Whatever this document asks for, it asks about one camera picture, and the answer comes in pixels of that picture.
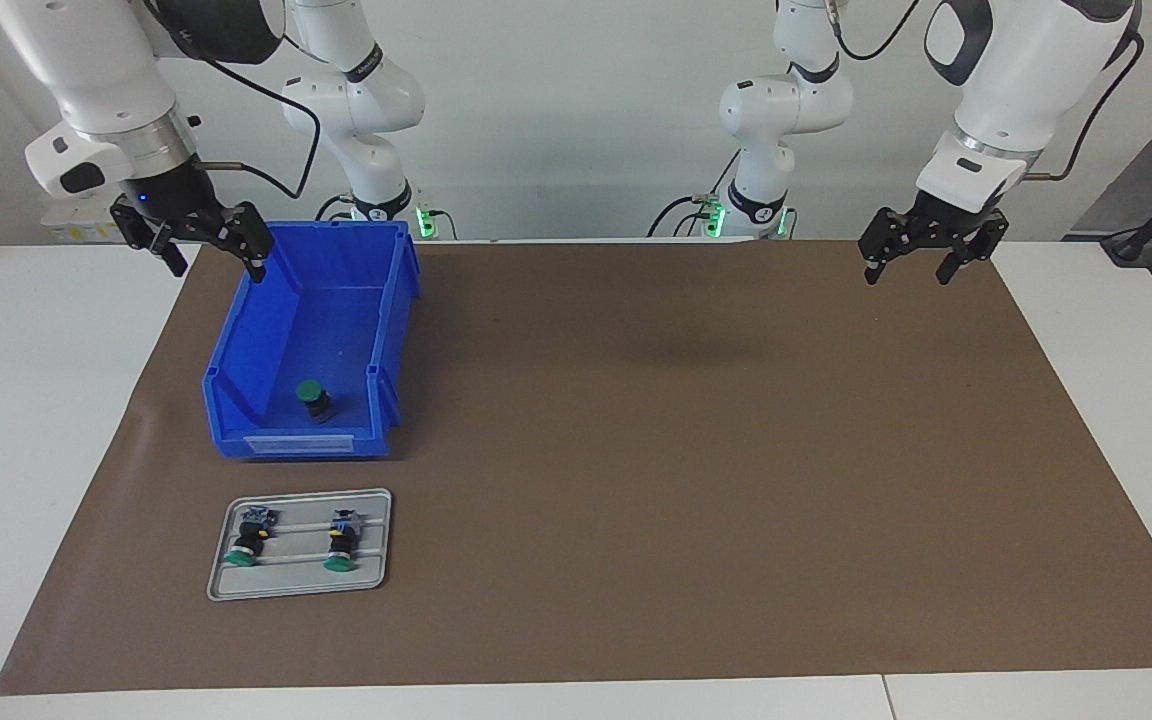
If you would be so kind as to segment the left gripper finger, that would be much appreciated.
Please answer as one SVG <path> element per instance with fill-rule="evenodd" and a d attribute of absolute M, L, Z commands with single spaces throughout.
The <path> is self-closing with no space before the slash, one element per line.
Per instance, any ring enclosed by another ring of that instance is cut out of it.
<path fill-rule="evenodd" d="M 858 249 L 865 263 L 864 278 L 869 286 L 877 285 L 886 266 L 920 249 L 916 232 L 918 215 L 879 209 L 861 233 Z"/>
<path fill-rule="evenodd" d="M 972 263 L 988 262 L 998 243 L 1005 238 L 1009 220 L 1005 215 L 988 215 L 973 232 L 946 229 L 948 253 L 937 268 L 937 281 L 942 286 L 952 282 L 958 270 Z"/>

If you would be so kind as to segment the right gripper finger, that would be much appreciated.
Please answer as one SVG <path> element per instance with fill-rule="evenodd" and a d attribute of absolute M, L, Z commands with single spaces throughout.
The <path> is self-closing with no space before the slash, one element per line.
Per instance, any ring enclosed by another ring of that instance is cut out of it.
<path fill-rule="evenodd" d="M 256 285 L 264 281 L 265 263 L 274 249 L 268 223 L 251 202 L 238 202 L 233 209 L 204 209 L 191 217 L 191 233 L 215 249 L 237 258 Z"/>
<path fill-rule="evenodd" d="M 185 274 L 188 262 L 172 237 L 169 225 L 147 222 L 128 199 L 116 199 L 111 204 L 111 218 L 122 233 L 127 247 L 154 255 L 174 276 L 182 278 Z"/>

